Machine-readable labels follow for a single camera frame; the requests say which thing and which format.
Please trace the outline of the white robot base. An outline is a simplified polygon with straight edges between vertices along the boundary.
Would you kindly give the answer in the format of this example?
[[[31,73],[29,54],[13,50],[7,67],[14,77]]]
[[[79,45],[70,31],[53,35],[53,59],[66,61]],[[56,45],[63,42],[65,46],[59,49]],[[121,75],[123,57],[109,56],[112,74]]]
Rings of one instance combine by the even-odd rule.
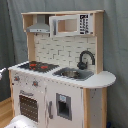
[[[29,118],[18,115],[4,128],[37,128],[37,126]]]

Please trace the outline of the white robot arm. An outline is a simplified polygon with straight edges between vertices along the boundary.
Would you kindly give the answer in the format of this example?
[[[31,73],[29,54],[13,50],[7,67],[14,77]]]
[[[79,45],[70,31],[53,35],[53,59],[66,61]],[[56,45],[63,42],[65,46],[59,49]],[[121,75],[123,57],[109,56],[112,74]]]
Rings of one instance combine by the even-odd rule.
[[[0,70],[0,80],[2,79],[3,73],[6,71],[6,68],[3,68]]]

